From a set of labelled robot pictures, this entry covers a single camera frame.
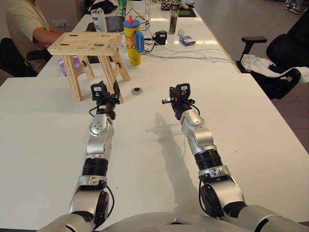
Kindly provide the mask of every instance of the small box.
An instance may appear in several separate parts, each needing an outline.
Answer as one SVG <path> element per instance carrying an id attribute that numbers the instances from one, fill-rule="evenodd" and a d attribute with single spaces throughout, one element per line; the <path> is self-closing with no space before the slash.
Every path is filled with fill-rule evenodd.
<path id="1" fill-rule="evenodd" d="M 185 45 L 185 46 L 191 46 L 191 45 L 195 45 L 195 40 L 192 39 L 190 36 L 185 35 L 185 36 L 180 36 L 179 37 L 179 41 Z"/>

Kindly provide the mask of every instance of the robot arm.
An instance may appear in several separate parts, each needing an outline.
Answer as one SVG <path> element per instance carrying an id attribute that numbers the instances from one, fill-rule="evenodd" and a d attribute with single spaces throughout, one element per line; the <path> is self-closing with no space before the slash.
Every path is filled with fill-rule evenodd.
<path id="1" fill-rule="evenodd" d="M 83 172 L 72 197 L 70 214 L 57 218 L 39 232 L 92 232 L 108 217 L 109 195 L 104 189 L 114 135 L 114 108 L 119 104 L 120 91 L 115 82 L 111 95 L 102 81 L 92 85 L 91 91 L 97 113 L 90 125 Z"/>
<path id="2" fill-rule="evenodd" d="M 169 95 L 170 99 L 162 103 L 171 103 L 196 159 L 199 179 L 203 182 L 201 198 L 209 216 L 255 232 L 307 231 L 307 227 L 261 206 L 246 205 L 240 188 L 221 161 L 204 119 L 192 109 L 195 101 L 189 99 L 190 85 L 170 87 Z"/>

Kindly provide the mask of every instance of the stool leg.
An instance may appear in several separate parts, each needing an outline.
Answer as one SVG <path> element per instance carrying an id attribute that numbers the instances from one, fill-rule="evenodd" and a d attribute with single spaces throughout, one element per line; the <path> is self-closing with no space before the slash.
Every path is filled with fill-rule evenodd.
<path id="1" fill-rule="evenodd" d="M 105 62 L 105 58 L 104 58 L 104 57 L 101 57 L 101 56 L 98 56 L 98 59 L 99 59 L 99 61 L 100 61 L 100 64 L 101 64 L 101 66 L 102 66 L 104 72 L 105 72 L 106 79 L 107 79 L 108 84 L 109 84 L 109 86 L 110 86 L 110 88 L 108 88 L 108 89 L 109 89 L 109 92 L 112 92 L 113 82 L 112 82 L 111 76 L 110 76 L 110 74 L 109 74 L 109 72 L 108 72 L 108 68 L 107 68 L 107 64 L 106 64 L 106 62 Z"/>
<path id="2" fill-rule="evenodd" d="M 71 87 L 71 91 L 72 91 L 72 95 L 73 95 L 74 101 L 77 101 L 75 88 L 74 88 L 74 85 L 73 85 L 73 81 L 71 79 L 72 75 L 69 75 L 70 67 L 69 67 L 69 65 L 67 63 L 67 60 L 64 58 L 64 56 L 62 56 L 62 58 L 63 58 L 64 67 L 66 69 L 67 77 L 68 77 L 68 80 L 69 80 L 69 83 L 70 83 L 70 87 Z"/>
<path id="3" fill-rule="evenodd" d="M 85 64 L 86 64 L 86 67 L 85 67 L 85 72 L 86 72 L 86 75 L 87 75 L 87 77 L 89 78 L 89 79 L 95 79 L 96 77 L 95 77 L 95 75 L 94 75 L 94 73 L 93 73 L 93 70 L 92 70 L 92 68 L 91 68 L 91 65 L 90 65 L 90 62 L 89 62 L 89 59 L 88 59 L 88 57 L 87 56 L 78 56 L 78 58 L 79 58 L 79 60 L 81 61 L 81 62 L 85 62 Z"/>
<path id="4" fill-rule="evenodd" d="M 120 75 L 121 75 L 122 79 L 125 80 L 125 81 L 130 81 L 130 76 L 127 73 L 126 67 L 125 67 L 118 51 L 116 51 L 115 55 L 112 56 L 112 59 L 115 63 L 120 64 Z"/>
<path id="5" fill-rule="evenodd" d="M 75 90 L 75 100 L 82 101 L 82 94 L 78 83 L 78 76 L 76 76 L 74 61 L 72 56 L 63 56 L 63 60 L 66 63 L 67 75 L 70 77 L 73 89 Z"/>
<path id="6" fill-rule="evenodd" d="M 116 81 L 117 77 L 114 76 L 114 70 L 112 69 L 112 63 L 111 63 L 110 58 L 109 57 L 104 57 L 104 59 L 105 59 L 106 65 L 107 65 L 107 70 L 108 70 L 108 72 L 110 74 L 110 79 L 112 80 L 112 89 L 113 89 L 113 84 Z M 119 95 L 119 100 L 120 100 L 120 103 L 124 102 L 124 100 L 122 98 L 122 95 L 121 95 L 121 92 L 120 92 L 120 95 Z"/>

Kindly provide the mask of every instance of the floor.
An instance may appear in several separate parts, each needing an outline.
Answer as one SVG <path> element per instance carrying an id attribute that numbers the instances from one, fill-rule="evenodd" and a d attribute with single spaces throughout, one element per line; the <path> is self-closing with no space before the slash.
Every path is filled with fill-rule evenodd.
<path id="1" fill-rule="evenodd" d="M 266 56 L 266 48 L 278 35 L 286 33 L 300 15 L 285 11 L 283 1 L 195 0 L 196 9 L 222 47 L 233 60 L 244 48 L 243 36 L 263 35 L 267 43 L 255 44 L 251 54 Z M 304 1 L 301 10 L 308 8 Z M 298 84 L 281 100 L 272 100 L 287 124 L 309 153 L 309 83 Z"/>

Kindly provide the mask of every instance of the black charger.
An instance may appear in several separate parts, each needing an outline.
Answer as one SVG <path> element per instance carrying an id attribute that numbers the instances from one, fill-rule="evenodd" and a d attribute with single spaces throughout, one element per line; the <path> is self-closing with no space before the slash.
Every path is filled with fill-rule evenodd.
<path id="1" fill-rule="evenodd" d="M 165 45 L 168 33 L 164 30 L 157 31 L 153 37 L 153 40 L 159 45 Z"/>

